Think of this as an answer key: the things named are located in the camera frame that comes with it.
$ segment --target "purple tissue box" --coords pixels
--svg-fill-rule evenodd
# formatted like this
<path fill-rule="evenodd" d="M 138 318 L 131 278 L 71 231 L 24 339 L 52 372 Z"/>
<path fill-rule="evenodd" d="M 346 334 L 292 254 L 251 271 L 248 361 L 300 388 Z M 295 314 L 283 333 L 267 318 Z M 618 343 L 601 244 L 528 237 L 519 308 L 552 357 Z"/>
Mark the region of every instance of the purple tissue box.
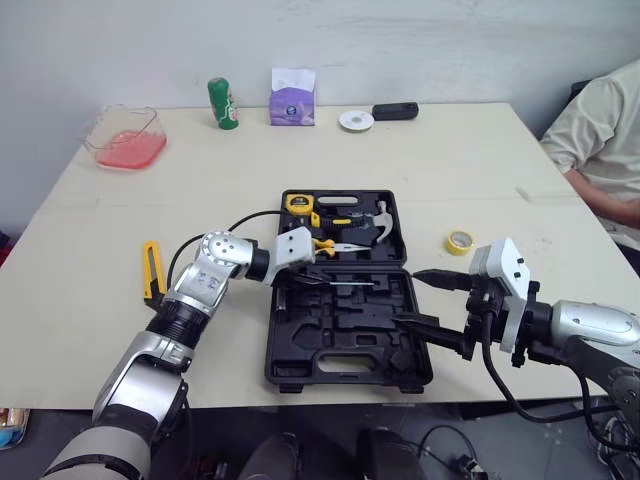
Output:
<path fill-rule="evenodd" d="M 304 68 L 271 70 L 271 125 L 315 125 L 316 73 Z"/>
<path fill-rule="evenodd" d="M 314 94 L 299 88 L 283 88 L 271 94 L 271 125 L 315 125 Z"/>

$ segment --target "beige shirt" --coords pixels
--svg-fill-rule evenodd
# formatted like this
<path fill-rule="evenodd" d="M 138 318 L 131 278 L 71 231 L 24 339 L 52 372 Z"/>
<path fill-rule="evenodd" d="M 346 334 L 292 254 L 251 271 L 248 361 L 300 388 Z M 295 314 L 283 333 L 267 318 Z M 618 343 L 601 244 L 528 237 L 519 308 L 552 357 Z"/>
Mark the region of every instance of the beige shirt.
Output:
<path fill-rule="evenodd" d="M 562 173 L 576 169 L 618 200 L 640 198 L 640 60 L 589 82 L 540 141 Z M 640 230 L 601 218 L 640 250 Z"/>

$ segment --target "white disc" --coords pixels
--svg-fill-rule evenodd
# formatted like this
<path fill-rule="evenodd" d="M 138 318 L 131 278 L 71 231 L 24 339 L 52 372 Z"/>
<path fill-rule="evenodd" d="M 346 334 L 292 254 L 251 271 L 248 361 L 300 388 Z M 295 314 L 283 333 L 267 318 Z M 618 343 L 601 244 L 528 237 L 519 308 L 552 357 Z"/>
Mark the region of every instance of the white disc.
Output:
<path fill-rule="evenodd" d="M 340 115 L 340 125 L 347 130 L 354 132 L 364 132 L 373 126 L 373 117 L 368 112 L 345 112 Z"/>

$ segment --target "green bottle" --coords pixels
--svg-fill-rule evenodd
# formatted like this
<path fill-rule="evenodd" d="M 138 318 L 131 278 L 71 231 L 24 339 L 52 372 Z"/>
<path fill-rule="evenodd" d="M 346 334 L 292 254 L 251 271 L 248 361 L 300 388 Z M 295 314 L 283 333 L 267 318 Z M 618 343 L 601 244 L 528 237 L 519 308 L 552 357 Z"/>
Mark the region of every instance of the green bottle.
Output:
<path fill-rule="evenodd" d="M 207 84 L 209 101 L 218 126 L 223 130 L 232 130 L 238 126 L 238 112 L 229 90 L 229 82 L 224 78 L 212 78 Z"/>

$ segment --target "yellow utility knife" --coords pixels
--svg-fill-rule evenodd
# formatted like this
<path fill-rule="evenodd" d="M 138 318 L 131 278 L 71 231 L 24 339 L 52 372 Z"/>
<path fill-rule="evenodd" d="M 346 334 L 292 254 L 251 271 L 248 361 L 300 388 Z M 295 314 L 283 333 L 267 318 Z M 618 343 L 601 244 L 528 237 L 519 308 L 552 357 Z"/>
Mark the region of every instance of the yellow utility knife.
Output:
<path fill-rule="evenodd" d="M 162 298 L 167 293 L 167 281 L 162 268 L 160 246 L 156 241 L 149 241 L 142 247 L 144 271 L 144 303 L 158 311 Z"/>

